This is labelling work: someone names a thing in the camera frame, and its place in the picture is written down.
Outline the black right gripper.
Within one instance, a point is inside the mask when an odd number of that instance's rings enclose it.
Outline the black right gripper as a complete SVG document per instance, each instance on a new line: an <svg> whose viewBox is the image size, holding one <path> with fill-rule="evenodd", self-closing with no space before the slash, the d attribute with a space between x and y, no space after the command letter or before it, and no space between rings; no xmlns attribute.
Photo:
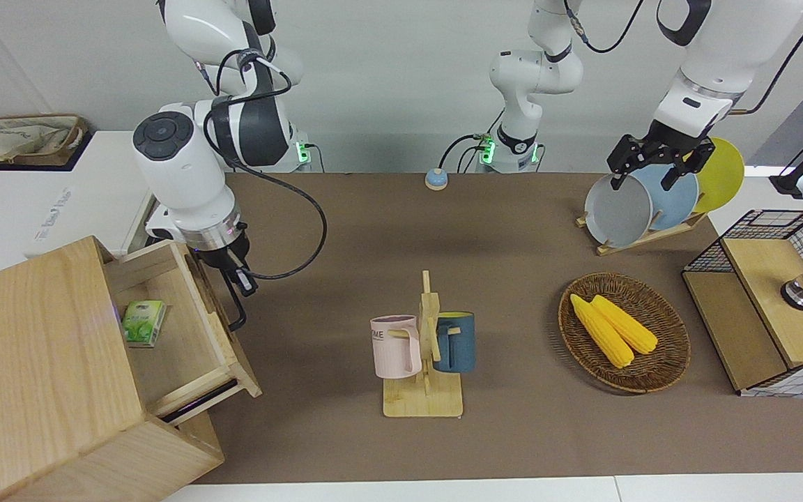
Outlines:
<svg viewBox="0 0 803 502"><path fill-rule="evenodd" d="M245 298L254 294L258 284L254 274L249 271L246 261L250 250L250 242L246 236L239 236L225 248L214 250L194 249L194 253L203 260L207 266L218 269L229 288L237 286Z"/></svg>

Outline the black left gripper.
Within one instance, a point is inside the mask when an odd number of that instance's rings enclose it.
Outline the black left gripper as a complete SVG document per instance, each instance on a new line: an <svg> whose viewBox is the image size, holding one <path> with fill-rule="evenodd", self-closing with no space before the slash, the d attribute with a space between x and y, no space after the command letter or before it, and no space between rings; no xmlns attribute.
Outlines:
<svg viewBox="0 0 803 502"><path fill-rule="evenodd" d="M700 172L715 149L714 142L705 133L692 137L660 121L651 121L644 137L622 135L609 154L612 190L620 190L637 169L670 165L661 181L661 188L669 191L686 174Z"/></svg>

